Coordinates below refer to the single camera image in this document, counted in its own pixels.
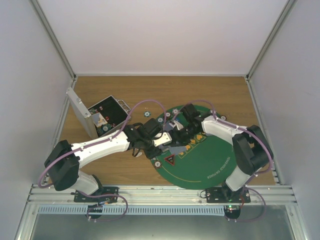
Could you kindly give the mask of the blue playing card deck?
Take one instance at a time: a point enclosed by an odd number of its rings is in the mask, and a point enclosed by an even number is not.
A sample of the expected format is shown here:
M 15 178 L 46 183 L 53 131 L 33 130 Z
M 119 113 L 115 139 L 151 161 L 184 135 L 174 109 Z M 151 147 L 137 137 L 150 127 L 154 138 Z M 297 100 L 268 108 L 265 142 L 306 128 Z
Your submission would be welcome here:
M 166 152 L 170 149 L 170 146 L 168 145 L 160 145 L 159 148 L 161 149 L 162 152 Z

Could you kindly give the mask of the black red triangular all-in button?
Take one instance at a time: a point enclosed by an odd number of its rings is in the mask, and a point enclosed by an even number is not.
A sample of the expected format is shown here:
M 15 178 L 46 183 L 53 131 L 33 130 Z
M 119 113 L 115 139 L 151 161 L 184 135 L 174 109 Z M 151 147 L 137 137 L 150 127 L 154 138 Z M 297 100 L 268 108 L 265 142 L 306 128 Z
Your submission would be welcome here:
M 164 160 L 168 163 L 168 164 L 170 164 L 171 166 L 174 166 L 175 165 L 175 158 L 176 158 L 176 155 L 175 154 L 172 154 L 172 155 L 169 155 L 169 156 L 166 156 L 165 158 L 164 158 Z

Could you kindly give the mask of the blue orange 10 chip stack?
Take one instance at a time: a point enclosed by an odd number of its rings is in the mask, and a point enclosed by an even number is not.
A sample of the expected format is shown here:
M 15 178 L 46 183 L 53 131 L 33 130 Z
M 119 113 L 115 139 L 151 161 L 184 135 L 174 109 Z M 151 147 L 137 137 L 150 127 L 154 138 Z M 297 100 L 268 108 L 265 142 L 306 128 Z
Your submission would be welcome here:
M 174 108 L 174 109 L 172 110 L 172 114 L 173 114 L 173 115 L 176 115 L 178 112 L 179 112 L 179 110 L 178 110 L 177 108 Z

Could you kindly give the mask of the blue 50 chips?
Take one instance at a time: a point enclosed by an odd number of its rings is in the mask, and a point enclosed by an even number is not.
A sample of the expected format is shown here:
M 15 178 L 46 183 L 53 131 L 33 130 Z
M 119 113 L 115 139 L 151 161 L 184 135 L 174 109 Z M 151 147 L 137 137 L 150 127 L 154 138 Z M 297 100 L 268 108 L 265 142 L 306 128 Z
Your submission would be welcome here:
M 162 117 L 158 117 L 157 118 L 157 121 L 160 123 L 160 124 L 163 124 L 164 123 L 164 118 L 162 118 Z

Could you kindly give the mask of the blue green 50 chip stack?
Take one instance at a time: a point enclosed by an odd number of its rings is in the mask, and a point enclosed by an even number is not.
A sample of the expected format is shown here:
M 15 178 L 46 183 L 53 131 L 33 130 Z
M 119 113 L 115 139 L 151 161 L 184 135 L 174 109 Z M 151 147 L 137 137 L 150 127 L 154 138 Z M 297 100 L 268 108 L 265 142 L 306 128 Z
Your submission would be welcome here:
M 151 113 L 150 113 L 149 111 L 145 111 L 145 112 L 144 112 L 144 116 L 145 116 L 145 117 L 148 118 L 148 117 L 150 117 L 150 115 L 151 115 Z

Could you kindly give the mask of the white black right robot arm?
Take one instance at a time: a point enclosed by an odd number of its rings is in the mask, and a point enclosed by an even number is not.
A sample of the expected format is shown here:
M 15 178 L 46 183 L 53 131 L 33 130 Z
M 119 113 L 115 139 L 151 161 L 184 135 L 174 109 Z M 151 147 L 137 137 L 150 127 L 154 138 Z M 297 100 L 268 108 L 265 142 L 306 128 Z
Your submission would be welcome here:
M 245 127 L 223 120 L 213 107 L 201 114 L 191 102 L 177 110 L 170 121 L 174 125 L 170 133 L 173 143 L 184 144 L 204 132 L 231 145 L 236 167 L 224 180 L 221 190 L 223 200 L 228 203 L 234 202 L 239 190 L 255 176 L 273 167 L 274 154 L 257 125 Z

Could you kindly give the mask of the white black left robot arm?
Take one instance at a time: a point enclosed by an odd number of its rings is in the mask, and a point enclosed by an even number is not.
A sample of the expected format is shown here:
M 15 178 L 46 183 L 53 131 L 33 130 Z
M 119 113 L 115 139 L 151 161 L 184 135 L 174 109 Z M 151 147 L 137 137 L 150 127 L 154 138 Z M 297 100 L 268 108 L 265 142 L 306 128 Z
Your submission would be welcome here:
M 154 118 L 145 124 L 124 125 L 109 135 L 87 142 L 70 144 L 62 140 L 44 162 L 44 173 L 56 191 L 73 189 L 90 201 L 98 202 L 103 197 L 104 188 L 95 175 L 82 172 L 82 167 L 128 150 L 142 150 L 149 159 L 153 159 L 161 154 L 160 146 L 169 142 L 171 137 Z

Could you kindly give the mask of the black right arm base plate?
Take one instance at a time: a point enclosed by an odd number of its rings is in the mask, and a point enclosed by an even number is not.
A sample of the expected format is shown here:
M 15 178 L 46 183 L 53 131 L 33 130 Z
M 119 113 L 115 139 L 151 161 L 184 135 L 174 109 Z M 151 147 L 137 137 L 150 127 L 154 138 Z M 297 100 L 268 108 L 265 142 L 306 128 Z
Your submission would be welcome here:
M 237 191 L 231 191 L 218 186 L 207 188 L 204 192 L 207 203 L 240 204 L 251 202 L 249 191 L 243 190 L 242 188 Z

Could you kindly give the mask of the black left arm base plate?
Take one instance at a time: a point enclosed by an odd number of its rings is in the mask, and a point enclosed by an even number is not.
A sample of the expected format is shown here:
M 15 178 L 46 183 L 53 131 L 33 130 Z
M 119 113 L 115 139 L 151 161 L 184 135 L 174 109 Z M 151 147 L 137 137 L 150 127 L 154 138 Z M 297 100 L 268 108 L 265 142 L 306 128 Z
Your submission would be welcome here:
M 119 187 L 117 186 L 103 186 L 102 189 L 98 189 L 95 193 L 86 196 L 79 191 L 72 192 L 74 196 L 73 200 L 76 203 L 116 203 L 118 198 L 115 196 L 119 193 Z

